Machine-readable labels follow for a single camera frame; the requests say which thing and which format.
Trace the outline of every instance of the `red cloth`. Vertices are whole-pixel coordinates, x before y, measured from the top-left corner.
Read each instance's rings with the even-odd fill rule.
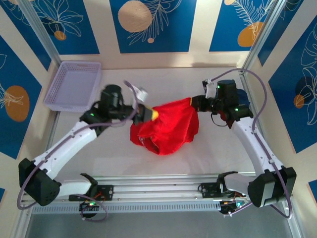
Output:
[[[154,107],[158,118],[132,124],[130,140],[158,155],[176,152],[185,142],[192,142],[198,133],[198,114],[191,106],[191,98]]]

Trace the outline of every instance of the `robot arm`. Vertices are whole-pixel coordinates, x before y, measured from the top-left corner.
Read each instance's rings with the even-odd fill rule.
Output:
[[[193,98],[192,105],[197,111],[220,114],[223,121],[239,138],[254,166],[257,178],[246,177],[237,172],[227,172],[219,175],[216,186],[211,186],[211,194],[226,197],[228,191],[237,191],[247,195],[257,207],[271,205],[283,201],[286,195],[281,181],[276,174],[274,162],[281,173],[289,193],[292,192],[296,172],[292,167],[286,168],[273,154],[254,126],[253,114],[247,102],[239,98],[239,91],[234,80],[222,80],[216,85],[208,80],[203,82],[206,95]]]
[[[64,165],[78,151],[95,140],[114,119],[124,120],[134,111],[132,106],[124,105],[121,88],[108,85],[101,93],[101,99],[86,111],[79,122],[52,148],[36,157],[33,161],[24,159],[19,164],[20,187],[23,186],[29,174],[39,166],[25,187],[25,191],[41,206],[50,204],[60,196],[83,194],[94,197],[98,192],[98,183],[87,174],[81,174],[80,179],[58,182],[55,177]],[[132,118],[133,123],[154,120],[158,117],[156,111],[142,104],[138,105],[137,113]]]

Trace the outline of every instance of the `orange circle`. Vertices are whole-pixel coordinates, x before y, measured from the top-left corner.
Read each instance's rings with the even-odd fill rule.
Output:
[[[120,8],[118,20],[124,30],[140,32],[146,30],[152,23],[152,14],[144,3],[131,0]]]
[[[263,22],[256,22],[250,26],[245,27],[238,36],[239,46],[241,47],[252,46],[262,26],[263,26]]]
[[[5,92],[4,97],[8,100],[4,105],[8,116],[16,122],[24,121],[30,109],[29,95],[25,89],[20,86],[11,86]],[[14,99],[19,99],[19,103],[14,102]]]
[[[304,96],[302,95],[296,95],[296,97],[294,98],[294,105],[296,108],[300,109],[304,106],[305,104],[305,99]]]
[[[151,43],[153,43],[153,42],[154,42],[154,39],[153,39],[152,37],[148,39],[148,43],[151,44]]]
[[[62,31],[55,31],[54,36],[56,37],[56,39],[58,39],[60,41],[66,40],[66,34]]]
[[[224,4],[231,5],[235,2],[235,0],[224,0]]]

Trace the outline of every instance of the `purple plastic basket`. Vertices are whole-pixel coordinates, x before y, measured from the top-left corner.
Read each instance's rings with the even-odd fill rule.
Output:
[[[44,99],[53,111],[83,113],[96,99],[101,63],[63,61]]]

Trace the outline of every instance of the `white table surface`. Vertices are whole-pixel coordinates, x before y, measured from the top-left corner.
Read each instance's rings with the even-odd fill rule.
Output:
[[[107,84],[122,87],[125,104],[132,102],[131,91],[123,84],[127,80],[145,88],[146,104],[154,107],[171,101],[203,94],[202,81],[231,68],[174,68],[104,70],[100,91]],[[235,79],[242,88],[238,72],[222,79]],[[53,142],[56,143],[78,121],[81,114],[60,113]],[[241,142],[227,127],[213,124],[210,113],[199,113],[200,128],[192,143],[186,143],[176,153],[158,156],[130,141],[130,125],[108,128],[96,140],[86,145],[61,170],[59,176],[88,173],[92,176],[141,176],[179,174],[220,174],[227,171],[254,172]],[[224,123],[215,118],[216,123]]]

